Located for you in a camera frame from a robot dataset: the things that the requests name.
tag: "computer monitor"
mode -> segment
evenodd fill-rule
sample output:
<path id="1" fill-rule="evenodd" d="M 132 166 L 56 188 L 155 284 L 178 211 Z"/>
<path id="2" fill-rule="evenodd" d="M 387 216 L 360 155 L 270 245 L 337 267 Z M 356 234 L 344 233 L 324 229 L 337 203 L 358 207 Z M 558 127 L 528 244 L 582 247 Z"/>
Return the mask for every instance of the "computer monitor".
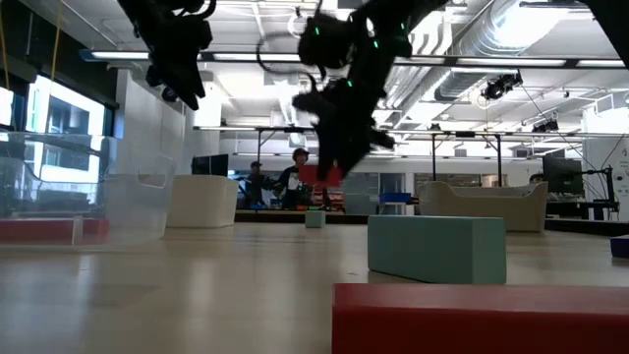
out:
<path id="1" fill-rule="evenodd" d="M 220 154 L 211 156 L 210 172 L 214 176 L 227 177 L 229 173 L 229 155 Z"/>
<path id="2" fill-rule="evenodd" d="M 229 155 L 198 156 L 193 158 L 193 174 L 227 177 L 229 171 Z"/>
<path id="3" fill-rule="evenodd" d="M 543 157 L 543 179 L 551 193 L 583 195 L 582 171 L 581 161 Z"/>

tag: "person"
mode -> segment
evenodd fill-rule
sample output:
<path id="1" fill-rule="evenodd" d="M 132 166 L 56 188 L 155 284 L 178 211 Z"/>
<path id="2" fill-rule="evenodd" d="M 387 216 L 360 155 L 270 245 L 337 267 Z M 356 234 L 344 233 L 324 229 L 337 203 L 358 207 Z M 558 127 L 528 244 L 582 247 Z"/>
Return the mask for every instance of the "person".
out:
<path id="1" fill-rule="evenodd" d="M 299 147 L 293 151 L 295 164 L 285 169 L 277 180 L 276 193 L 280 194 L 286 189 L 282 200 L 282 208 L 294 209 L 297 205 L 310 204 L 310 192 L 308 186 L 299 180 L 299 169 L 308 162 L 309 153 Z"/>
<path id="2" fill-rule="evenodd" d="M 529 184 L 539 184 L 541 182 L 543 182 L 543 174 L 541 173 L 536 173 L 529 177 Z"/>
<path id="3" fill-rule="evenodd" d="M 252 162 L 250 167 L 251 172 L 249 176 L 247 176 L 246 179 L 240 179 L 246 182 L 245 198 L 247 199 L 249 206 L 265 206 L 266 203 L 262 198 L 262 189 L 271 190 L 273 188 L 274 182 L 270 177 L 260 172 L 262 164 L 258 161 Z"/>
<path id="4" fill-rule="evenodd" d="M 536 173 L 529 177 L 530 185 L 538 185 L 541 182 L 543 182 L 543 173 Z M 546 200 L 548 202 L 558 202 L 561 200 L 561 198 L 559 198 L 559 196 L 557 196 L 555 193 L 548 192 L 548 194 L 546 195 Z"/>

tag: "teal foam block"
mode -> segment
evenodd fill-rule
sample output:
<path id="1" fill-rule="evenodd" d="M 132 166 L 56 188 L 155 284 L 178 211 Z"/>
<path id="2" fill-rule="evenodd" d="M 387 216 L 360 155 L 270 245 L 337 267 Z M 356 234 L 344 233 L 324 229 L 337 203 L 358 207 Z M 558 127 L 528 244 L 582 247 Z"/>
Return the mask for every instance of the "teal foam block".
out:
<path id="1" fill-rule="evenodd" d="M 325 226 L 325 211 L 308 210 L 306 211 L 306 227 L 307 228 L 323 228 Z"/>
<path id="2" fill-rule="evenodd" d="M 369 268 L 431 283 L 504 284 L 505 237 L 501 218 L 374 215 Z"/>

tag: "ceiling light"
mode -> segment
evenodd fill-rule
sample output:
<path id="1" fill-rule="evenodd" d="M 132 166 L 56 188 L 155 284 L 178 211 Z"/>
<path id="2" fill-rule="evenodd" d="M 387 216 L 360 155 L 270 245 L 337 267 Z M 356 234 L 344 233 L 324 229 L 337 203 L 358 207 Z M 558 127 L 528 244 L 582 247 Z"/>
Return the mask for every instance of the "ceiling light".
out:
<path id="1" fill-rule="evenodd" d="M 439 57 L 427 57 L 427 56 L 412 56 L 410 58 L 398 58 L 395 60 L 395 65 L 443 65 L 445 58 Z"/>
<path id="2" fill-rule="evenodd" d="M 494 66 L 494 67 L 561 67 L 565 65 L 564 59 L 533 59 L 533 58 L 459 58 L 457 65 L 469 66 Z"/>
<path id="3" fill-rule="evenodd" d="M 384 154 L 369 154 L 367 155 L 367 158 L 400 158 L 401 156 L 399 155 L 384 155 Z"/>
<path id="4" fill-rule="evenodd" d="M 255 127 L 195 127 L 198 130 L 220 131 L 220 132 L 252 132 Z"/>
<path id="5" fill-rule="evenodd" d="M 100 60 L 148 60 L 147 52 L 93 51 L 91 56 Z"/>
<path id="6" fill-rule="evenodd" d="M 517 69 L 500 69 L 500 68 L 452 68 L 452 73 L 465 74 L 502 74 L 515 75 L 518 74 Z"/>
<path id="7" fill-rule="evenodd" d="M 577 67 L 618 68 L 624 69 L 622 60 L 580 60 Z"/>
<path id="8" fill-rule="evenodd" d="M 236 156 L 257 156 L 257 152 L 235 152 L 234 155 L 236 155 Z M 265 157 L 271 157 L 271 156 L 275 156 L 275 153 L 261 152 L 259 155 L 260 156 L 265 156 Z"/>
<path id="9" fill-rule="evenodd" d="M 254 53 L 214 53 L 215 61 L 243 61 L 256 62 Z M 260 59 L 264 62 L 299 62 L 297 54 L 260 54 Z"/>

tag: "red foam block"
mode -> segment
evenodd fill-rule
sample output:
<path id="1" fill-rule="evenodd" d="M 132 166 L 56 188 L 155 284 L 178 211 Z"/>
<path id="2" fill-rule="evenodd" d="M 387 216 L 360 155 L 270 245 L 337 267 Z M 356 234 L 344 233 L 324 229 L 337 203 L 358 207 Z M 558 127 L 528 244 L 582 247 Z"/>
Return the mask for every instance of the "red foam block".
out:
<path id="1" fill-rule="evenodd" d="M 629 288 L 336 284 L 332 354 L 619 353 Z"/>
<path id="2" fill-rule="evenodd" d="M 74 220 L 68 218 L 0 219 L 0 244 L 71 245 Z M 107 241 L 109 221 L 86 218 L 81 244 L 99 245 Z"/>
<path id="3" fill-rule="evenodd" d="M 332 167 L 327 174 L 325 181 L 318 181 L 316 179 L 316 165 L 304 165 L 299 168 L 299 180 L 306 183 L 309 186 L 320 187 L 340 187 L 341 186 L 341 170 L 340 168 Z"/>

